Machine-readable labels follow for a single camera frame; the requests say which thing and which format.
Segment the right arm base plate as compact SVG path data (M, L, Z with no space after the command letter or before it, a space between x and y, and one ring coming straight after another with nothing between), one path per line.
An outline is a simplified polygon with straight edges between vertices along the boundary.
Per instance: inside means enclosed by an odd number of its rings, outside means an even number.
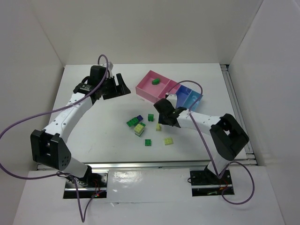
M233 182L229 170L226 170L221 179L218 179L208 170L190 171L187 179L191 184L192 196L234 195Z

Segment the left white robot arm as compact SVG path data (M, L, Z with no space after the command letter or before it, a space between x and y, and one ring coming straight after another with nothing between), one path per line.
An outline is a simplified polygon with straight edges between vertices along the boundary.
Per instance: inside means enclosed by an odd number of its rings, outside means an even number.
M30 135L33 160L39 164L71 174L81 186L101 184L102 176L92 168L72 157L67 147L68 137L81 117L100 98L110 99L129 94L121 74L113 76L113 64L94 65L73 90L67 108L43 130L34 130Z

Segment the small yellow lego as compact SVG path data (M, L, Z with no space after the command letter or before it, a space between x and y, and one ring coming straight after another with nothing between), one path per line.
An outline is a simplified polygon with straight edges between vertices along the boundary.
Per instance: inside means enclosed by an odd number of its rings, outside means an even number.
M156 131L161 131L161 125L160 124L156 125Z

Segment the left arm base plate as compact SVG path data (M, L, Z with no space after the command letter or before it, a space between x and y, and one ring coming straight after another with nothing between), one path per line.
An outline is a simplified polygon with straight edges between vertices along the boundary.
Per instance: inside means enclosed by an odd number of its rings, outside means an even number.
M97 176L92 178L89 184L83 183L77 177L75 181L78 187L78 193L80 199L90 199L93 195L95 198L106 198L107 197L107 181L108 171L97 172ZM65 183L63 199L76 199L76 187L75 182L68 178Z

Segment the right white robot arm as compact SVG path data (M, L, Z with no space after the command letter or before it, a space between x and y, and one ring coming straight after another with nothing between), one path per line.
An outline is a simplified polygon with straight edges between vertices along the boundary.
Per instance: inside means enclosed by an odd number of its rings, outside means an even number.
M207 170L218 178L249 142L248 135L231 114L210 116L185 107L175 108L165 98L157 101L154 107L159 113L159 123L198 132L210 157Z

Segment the yellow lego front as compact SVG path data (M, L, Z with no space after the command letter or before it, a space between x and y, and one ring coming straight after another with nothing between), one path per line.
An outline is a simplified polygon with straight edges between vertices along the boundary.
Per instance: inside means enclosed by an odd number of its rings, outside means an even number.
M173 144L173 139L171 137L165 138L164 139L164 145L172 145Z

